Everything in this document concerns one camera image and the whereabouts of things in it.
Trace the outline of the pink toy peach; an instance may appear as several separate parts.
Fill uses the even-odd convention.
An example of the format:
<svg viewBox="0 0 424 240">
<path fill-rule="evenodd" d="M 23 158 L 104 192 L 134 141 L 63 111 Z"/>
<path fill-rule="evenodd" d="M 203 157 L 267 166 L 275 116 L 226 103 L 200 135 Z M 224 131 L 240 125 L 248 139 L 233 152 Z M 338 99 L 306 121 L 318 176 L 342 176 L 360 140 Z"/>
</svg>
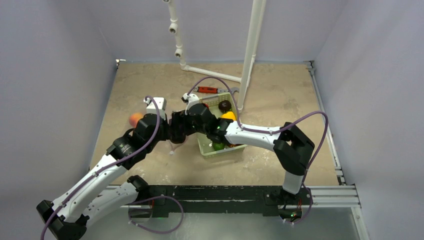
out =
<svg viewBox="0 0 424 240">
<path fill-rule="evenodd" d="M 128 123 L 130 124 L 131 127 L 135 128 L 137 126 L 138 121 L 141 120 L 143 117 L 144 115 L 141 112 L 133 113 L 128 118 Z"/>
</svg>

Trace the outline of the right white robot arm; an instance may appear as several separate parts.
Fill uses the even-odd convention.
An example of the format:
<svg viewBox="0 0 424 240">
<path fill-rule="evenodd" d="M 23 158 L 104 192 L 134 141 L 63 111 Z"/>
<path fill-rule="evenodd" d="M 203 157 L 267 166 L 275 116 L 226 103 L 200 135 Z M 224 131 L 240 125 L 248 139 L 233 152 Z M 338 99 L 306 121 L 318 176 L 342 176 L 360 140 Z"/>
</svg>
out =
<svg viewBox="0 0 424 240">
<path fill-rule="evenodd" d="M 196 103 L 172 113 L 168 129 L 173 143 L 200 133 L 216 144 L 248 145 L 274 152 L 286 171 L 280 191 L 282 200 L 292 204 L 300 198 L 315 145 L 296 125 L 286 122 L 282 127 L 239 126 L 235 120 L 216 117 L 204 103 Z"/>
</svg>

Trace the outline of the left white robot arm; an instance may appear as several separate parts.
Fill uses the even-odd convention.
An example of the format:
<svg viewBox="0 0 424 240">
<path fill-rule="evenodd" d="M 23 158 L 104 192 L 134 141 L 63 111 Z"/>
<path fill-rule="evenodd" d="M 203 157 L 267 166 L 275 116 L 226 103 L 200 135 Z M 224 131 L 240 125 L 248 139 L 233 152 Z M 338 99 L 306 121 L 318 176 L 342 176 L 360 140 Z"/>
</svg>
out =
<svg viewBox="0 0 424 240">
<path fill-rule="evenodd" d="M 53 201 L 41 201 L 36 210 L 44 221 L 40 239 L 50 231 L 57 240 L 79 240 L 88 227 L 115 208 L 149 199 L 149 184 L 129 177 L 111 194 L 101 194 L 116 178 L 142 161 L 159 141 L 168 139 L 165 113 L 147 113 L 108 147 L 100 161 L 81 180 Z"/>
</svg>

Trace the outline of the light green plastic basket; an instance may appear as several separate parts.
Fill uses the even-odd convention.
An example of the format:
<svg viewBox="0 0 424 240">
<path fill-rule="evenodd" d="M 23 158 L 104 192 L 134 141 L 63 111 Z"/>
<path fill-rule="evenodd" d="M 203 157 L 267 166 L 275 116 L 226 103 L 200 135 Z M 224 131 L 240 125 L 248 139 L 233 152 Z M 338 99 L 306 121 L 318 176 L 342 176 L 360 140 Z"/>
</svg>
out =
<svg viewBox="0 0 424 240">
<path fill-rule="evenodd" d="M 208 104 L 210 112 L 219 118 L 222 114 L 219 108 L 218 104 L 221 101 L 228 100 L 231 102 L 232 107 L 234 106 L 234 101 L 231 97 L 231 95 L 227 92 L 225 93 L 218 93 L 213 94 L 210 96 L 202 97 L 199 99 L 200 103 Z M 242 152 L 244 148 L 247 147 L 245 144 L 238 144 L 238 145 L 225 145 L 225 149 L 215 151 L 212 147 L 212 141 L 207 138 L 206 135 L 197 133 L 197 142 L 200 150 L 200 154 L 205 158 L 212 158 L 212 157 L 219 157 L 225 154 L 233 153 L 233 152 Z"/>
</svg>

